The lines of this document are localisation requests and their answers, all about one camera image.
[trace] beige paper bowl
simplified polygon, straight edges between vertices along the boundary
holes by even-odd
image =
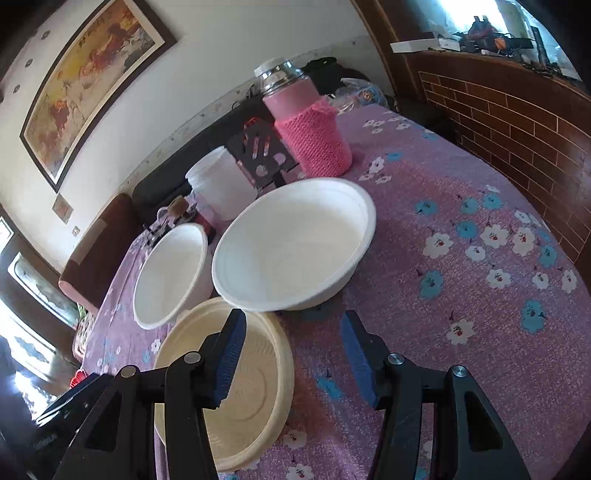
[[[205,337],[219,332],[232,307],[220,297],[181,314],[156,357],[154,368],[169,366]],[[227,399],[203,410],[218,472],[233,472],[261,457],[277,440],[291,408],[294,365],[289,341],[272,313],[246,314],[246,339]],[[166,444],[164,405],[154,412],[156,432]]]

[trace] white box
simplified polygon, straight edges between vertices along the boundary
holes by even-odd
[[[394,53],[412,53],[424,50],[460,51],[460,43],[450,38],[424,38],[422,40],[399,41],[390,44]]]
[[[460,43],[457,40],[452,40],[451,38],[438,38],[438,40],[439,46],[445,50],[461,51]]]
[[[424,38],[422,40],[408,40],[391,43],[390,47],[394,53],[411,53],[413,51],[423,51],[434,48],[441,50],[436,38]]]

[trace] white plastic bowl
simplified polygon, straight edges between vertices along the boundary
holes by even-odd
[[[199,350],[205,337],[219,332],[232,306],[220,297],[181,314],[163,342],[154,368],[169,366]],[[246,339],[228,397],[217,410],[203,410],[218,472],[233,472],[261,457],[277,440],[291,408],[294,364],[289,341],[272,313],[246,314]],[[164,405],[154,424],[166,444]]]
[[[375,205],[355,183],[291,183],[234,220],[213,256],[213,284],[244,311],[313,307],[345,286],[374,232]]]
[[[134,290],[134,317],[145,330],[175,320],[178,313],[207,300],[213,291],[212,255],[201,225],[173,228],[154,247]]]

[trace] table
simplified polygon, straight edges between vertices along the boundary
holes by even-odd
[[[480,159],[375,105],[337,120],[353,151],[343,178],[372,196],[375,237],[341,293],[279,314],[295,364],[290,416],[259,461],[220,477],[366,478],[382,413],[361,399],[342,348],[339,319],[353,308],[416,364],[466,365],[532,478],[551,478],[591,419],[591,301],[574,266],[521,193]],[[133,320],[144,242],[129,248],[99,311],[87,372],[151,368],[171,329]],[[431,455],[425,410],[417,479]],[[165,478],[161,445],[157,456]]]

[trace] framed painting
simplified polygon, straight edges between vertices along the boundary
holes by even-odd
[[[57,192],[92,129],[175,39],[144,0],[105,0],[43,80],[21,140]]]

